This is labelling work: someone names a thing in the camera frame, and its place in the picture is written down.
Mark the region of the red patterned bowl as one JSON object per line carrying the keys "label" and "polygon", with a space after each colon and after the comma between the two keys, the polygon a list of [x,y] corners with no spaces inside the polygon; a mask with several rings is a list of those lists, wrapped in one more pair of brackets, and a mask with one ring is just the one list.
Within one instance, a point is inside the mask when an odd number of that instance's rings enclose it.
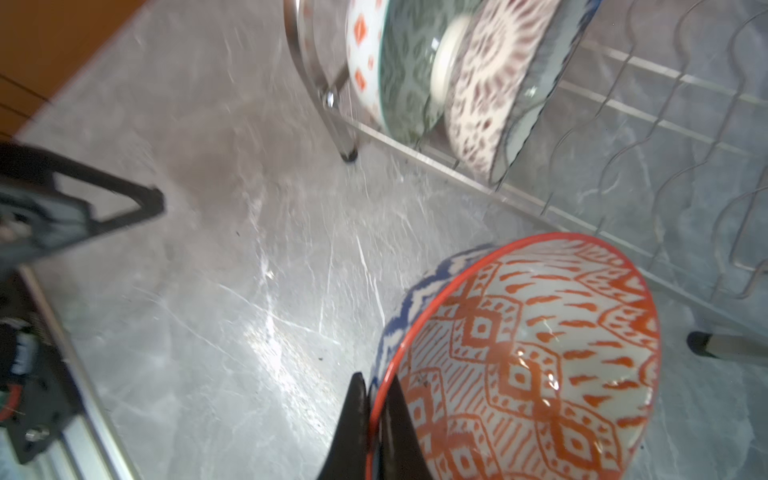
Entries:
{"label": "red patterned bowl", "polygon": [[643,275],[577,233],[441,261],[379,339],[371,447],[399,384],[436,479],[619,479],[659,386],[661,327]]}

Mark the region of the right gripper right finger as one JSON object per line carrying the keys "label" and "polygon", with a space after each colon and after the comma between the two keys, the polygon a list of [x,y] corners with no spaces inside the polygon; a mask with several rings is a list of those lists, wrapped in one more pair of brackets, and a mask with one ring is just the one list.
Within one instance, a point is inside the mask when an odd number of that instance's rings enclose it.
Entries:
{"label": "right gripper right finger", "polygon": [[388,390],[379,426],[379,478],[432,480],[398,377]]}

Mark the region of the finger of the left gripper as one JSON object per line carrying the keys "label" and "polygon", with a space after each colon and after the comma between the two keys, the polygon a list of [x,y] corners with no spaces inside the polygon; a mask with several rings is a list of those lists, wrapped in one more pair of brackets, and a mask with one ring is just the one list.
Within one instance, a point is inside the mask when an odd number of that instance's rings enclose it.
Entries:
{"label": "finger of the left gripper", "polygon": [[1,262],[25,264],[149,221],[157,189],[37,146],[1,143]]}

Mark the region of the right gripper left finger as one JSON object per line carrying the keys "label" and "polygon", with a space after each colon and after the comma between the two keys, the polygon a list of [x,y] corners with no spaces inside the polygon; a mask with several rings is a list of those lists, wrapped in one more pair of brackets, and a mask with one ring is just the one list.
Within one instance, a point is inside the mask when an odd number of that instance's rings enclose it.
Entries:
{"label": "right gripper left finger", "polygon": [[368,453],[369,399],[364,376],[351,376],[341,414],[318,480],[363,480]]}

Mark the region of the silver wire dish rack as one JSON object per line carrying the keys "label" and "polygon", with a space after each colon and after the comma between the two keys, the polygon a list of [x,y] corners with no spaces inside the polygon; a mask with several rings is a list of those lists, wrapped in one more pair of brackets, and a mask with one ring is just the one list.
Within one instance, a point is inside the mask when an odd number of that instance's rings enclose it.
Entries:
{"label": "silver wire dish rack", "polygon": [[400,142],[327,77],[314,3],[287,1],[294,67],[341,158],[387,148],[536,224],[617,246],[695,316],[696,355],[767,362],[767,5],[606,1],[550,94],[530,87],[490,179],[442,125]]}

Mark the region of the green patterned bowl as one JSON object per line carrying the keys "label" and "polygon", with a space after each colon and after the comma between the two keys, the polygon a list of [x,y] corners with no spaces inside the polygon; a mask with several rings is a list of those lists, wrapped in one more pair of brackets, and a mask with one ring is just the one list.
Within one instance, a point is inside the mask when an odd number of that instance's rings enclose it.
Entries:
{"label": "green patterned bowl", "polygon": [[364,110],[392,138],[412,146],[442,115],[430,93],[435,56],[449,23],[476,1],[355,0],[347,5],[347,67]]}

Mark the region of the white black lattice bowl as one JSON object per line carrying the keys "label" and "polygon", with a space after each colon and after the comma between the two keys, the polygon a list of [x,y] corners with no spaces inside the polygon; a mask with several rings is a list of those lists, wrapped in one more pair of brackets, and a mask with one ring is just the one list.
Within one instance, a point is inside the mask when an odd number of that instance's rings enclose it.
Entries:
{"label": "white black lattice bowl", "polygon": [[487,185],[503,179],[600,4],[490,0],[457,16],[432,64],[457,159]]}

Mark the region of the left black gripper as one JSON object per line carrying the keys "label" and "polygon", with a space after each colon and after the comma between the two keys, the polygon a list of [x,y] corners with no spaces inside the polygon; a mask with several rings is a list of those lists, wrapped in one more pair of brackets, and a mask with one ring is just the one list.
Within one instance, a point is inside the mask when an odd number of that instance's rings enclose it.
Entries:
{"label": "left black gripper", "polygon": [[22,276],[1,278],[1,431],[21,465],[83,411],[81,396]]}

